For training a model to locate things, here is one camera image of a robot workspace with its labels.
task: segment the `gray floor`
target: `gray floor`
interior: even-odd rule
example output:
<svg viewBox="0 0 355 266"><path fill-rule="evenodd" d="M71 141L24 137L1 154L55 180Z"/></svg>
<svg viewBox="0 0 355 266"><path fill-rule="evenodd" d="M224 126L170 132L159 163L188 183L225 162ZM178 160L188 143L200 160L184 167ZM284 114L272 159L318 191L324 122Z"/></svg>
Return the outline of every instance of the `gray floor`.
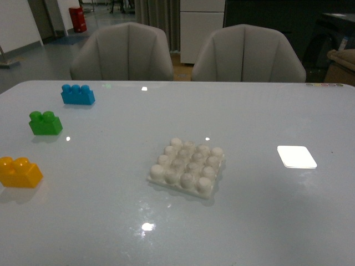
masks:
<svg viewBox="0 0 355 266"><path fill-rule="evenodd" d="M88 30L73 35L88 37L100 27L136 20L134 14L122 14L116 6L113 14L109 13L106 6L95 6L95 12L85 14L85 21ZM70 63L86 40L87 38L73 45L49 43L15 57L20 65L0 69L0 93L27 80L71 80Z"/></svg>

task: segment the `yellow toy block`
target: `yellow toy block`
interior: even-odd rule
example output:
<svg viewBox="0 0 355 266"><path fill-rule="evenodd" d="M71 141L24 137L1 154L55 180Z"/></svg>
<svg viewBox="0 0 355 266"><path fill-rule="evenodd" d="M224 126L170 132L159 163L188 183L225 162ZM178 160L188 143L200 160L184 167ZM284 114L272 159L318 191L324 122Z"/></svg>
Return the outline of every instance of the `yellow toy block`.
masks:
<svg viewBox="0 0 355 266"><path fill-rule="evenodd" d="M4 187L35 188L42 177L38 166L27 158L0 158L0 182Z"/></svg>

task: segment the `green block stud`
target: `green block stud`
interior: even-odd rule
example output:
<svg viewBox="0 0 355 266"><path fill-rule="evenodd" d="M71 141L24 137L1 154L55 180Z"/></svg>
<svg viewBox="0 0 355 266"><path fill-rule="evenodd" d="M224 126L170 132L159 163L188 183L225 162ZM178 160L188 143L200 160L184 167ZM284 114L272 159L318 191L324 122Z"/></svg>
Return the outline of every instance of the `green block stud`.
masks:
<svg viewBox="0 0 355 266"><path fill-rule="evenodd" d="M29 126L35 135L58 135L63 129L59 117L54 116L52 111L41 114L34 111L29 114L31 121Z"/></svg>

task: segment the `gray chair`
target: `gray chair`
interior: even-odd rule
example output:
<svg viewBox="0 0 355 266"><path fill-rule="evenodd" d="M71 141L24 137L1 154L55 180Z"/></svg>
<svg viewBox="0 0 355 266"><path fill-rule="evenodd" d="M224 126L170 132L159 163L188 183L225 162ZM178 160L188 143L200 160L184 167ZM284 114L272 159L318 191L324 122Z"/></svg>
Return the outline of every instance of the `gray chair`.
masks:
<svg viewBox="0 0 355 266"><path fill-rule="evenodd" d="M191 79L302 83L306 72L281 32L241 24L210 34L200 49Z"/></svg>
<svg viewBox="0 0 355 266"><path fill-rule="evenodd" d="M70 65L73 80L173 80L165 33L129 22L94 32Z"/></svg>

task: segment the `building block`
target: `building block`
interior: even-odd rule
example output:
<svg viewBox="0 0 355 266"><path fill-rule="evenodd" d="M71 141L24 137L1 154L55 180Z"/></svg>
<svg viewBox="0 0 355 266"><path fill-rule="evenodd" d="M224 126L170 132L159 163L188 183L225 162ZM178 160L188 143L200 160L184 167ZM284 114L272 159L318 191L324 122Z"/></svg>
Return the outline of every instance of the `building block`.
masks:
<svg viewBox="0 0 355 266"><path fill-rule="evenodd" d="M54 116L52 111L41 114L34 111L29 114L31 121L29 126L35 135L58 135L63 129L59 117Z"/></svg>
<svg viewBox="0 0 355 266"><path fill-rule="evenodd" d="M35 188L42 177L38 166L27 158L0 158L0 182L4 187Z"/></svg>
<svg viewBox="0 0 355 266"><path fill-rule="evenodd" d="M170 141L164 153L150 169L148 181L204 199L211 197L224 159L223 150L192 141Z"/></svg>
<svg viewBox="0 0 355 266"><path fill-rule="evenodd" d="M94 93L89 86L79 85L70 86L65 84L62 86L62 98L65 104L82 104L91 105L95 102Z"/></svg>

